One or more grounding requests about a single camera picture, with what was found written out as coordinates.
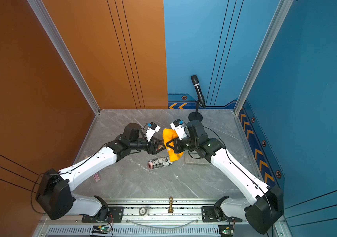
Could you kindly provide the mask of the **yellow microfibre cloth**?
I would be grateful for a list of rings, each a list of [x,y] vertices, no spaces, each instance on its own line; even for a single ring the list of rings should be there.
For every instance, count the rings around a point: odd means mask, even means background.
[[[179,153],[179,154],[174,152],[174,149],[173,149],[174,148],[174,142],[172,140],[175,139],[175,138],[178,138],[178,135],[177,135],[175,130],[168,129],[168,128],[165,128],[163,130],[163,140],[164,140],[166,150],[169,154],[169,159],[170,159],[171,163],[180,160],[180,158],[184,154],[183,152]]]

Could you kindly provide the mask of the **plaid eyeglass pouch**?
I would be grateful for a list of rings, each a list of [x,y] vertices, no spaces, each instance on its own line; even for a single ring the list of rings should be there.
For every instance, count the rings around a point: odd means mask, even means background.
[[[157,152],[158,153],[165,150],[165,149],[166,149],[166,147],[165,147],[165,144],[164,144],[163,141],[157,142]]]

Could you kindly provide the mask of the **grey eyeglass case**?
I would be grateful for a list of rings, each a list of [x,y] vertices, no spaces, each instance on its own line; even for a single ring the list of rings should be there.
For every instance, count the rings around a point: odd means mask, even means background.
[[[187,165],[196,165],[196,166],[210,165],[210,163],[205,158],[201,158],[197,153],[191,152],[185,153],[184,160]]]

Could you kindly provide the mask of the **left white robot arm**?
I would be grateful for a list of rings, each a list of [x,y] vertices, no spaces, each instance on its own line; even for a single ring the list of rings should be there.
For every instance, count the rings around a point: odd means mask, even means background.
[[[155,155],[165,149],[155,133],[160,127],[150,122],[146,128],[130,123],[124,132],[107,142],[92,156],[59,171],[50,169],[42,175],[35,200],[52,220],[65,215],[83,215],[96,222],[110,216],[109,205],[100,196],[87,197],[73,191],[100,170],[119,162],[122,158],[146,151]]]

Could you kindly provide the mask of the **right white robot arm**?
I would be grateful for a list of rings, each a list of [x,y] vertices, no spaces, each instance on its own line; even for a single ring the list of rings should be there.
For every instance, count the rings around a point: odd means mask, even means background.
[[[163,141],[172,161],[185,151],[195,151],[200,158],[222,171],[242,192],[245,201],[224,196],[214,204],[217,220],[233,218],[246,221],[258,233],[266,234],[284,214],[284,194],[279,186],[270,187],[241,165],[219,138],[209,138],[198,120],[183,124],[174,121],[163,130]]]

